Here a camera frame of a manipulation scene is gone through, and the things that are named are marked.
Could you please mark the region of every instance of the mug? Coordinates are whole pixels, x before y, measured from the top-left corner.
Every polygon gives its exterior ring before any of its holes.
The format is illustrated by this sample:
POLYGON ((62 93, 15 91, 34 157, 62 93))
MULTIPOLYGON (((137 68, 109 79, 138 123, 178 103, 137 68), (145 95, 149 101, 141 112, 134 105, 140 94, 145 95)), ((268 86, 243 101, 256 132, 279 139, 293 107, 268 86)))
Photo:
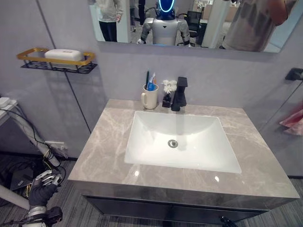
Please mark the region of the mug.
POLYGON ((156 85, 156 89, 154 91, 148 91, 145 89, 145 85, 143 86, 143 92, 141 94, 141 102, 146 109, 151 110, 156 108, 158 101, 158 90, 159 90, 158 85, 156 85))

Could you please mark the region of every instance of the mirror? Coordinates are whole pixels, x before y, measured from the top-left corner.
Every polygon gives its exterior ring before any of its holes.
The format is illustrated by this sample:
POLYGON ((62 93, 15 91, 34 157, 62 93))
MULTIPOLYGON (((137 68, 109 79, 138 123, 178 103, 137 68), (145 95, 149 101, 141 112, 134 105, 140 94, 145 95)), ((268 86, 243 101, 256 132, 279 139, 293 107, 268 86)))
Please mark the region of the mirror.
POLYGON ((303 0, 88 0, 101 42, 280 52, 303 0))

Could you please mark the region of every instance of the power outlet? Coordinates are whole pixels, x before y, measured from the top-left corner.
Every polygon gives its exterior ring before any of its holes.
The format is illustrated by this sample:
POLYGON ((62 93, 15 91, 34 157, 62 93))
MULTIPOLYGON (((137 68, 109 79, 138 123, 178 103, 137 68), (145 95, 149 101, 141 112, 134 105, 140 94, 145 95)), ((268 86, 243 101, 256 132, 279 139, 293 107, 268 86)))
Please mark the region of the power outlet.
POLYGON ((65 151, 68 149, 67 145, 64 142, 59 141, 45 141, 48 145, 50 145, 52 148, 55 148, 60 151, 65 151))

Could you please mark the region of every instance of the small black bottle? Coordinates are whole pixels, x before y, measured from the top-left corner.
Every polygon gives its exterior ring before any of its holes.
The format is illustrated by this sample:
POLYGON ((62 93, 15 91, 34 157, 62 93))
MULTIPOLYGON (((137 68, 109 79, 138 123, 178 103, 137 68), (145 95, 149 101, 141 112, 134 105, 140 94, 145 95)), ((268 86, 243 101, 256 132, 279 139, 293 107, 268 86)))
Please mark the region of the small black bottle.
POLYGON ((170 108, 170 102, 171 102, 171 97, 169 94, 166 94, 163 97, 163 102, 162 102, 162 106, 166 107, 166 108, 170 108))

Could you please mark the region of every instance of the sink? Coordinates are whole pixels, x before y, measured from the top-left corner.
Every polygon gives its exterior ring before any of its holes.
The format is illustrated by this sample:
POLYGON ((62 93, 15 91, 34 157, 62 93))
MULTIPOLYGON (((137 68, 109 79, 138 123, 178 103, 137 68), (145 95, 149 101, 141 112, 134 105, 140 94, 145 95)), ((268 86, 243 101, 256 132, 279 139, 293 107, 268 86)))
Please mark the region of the sink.
POLYGON ((219 118, 135 112, 125 162, 240 174, 219 118))

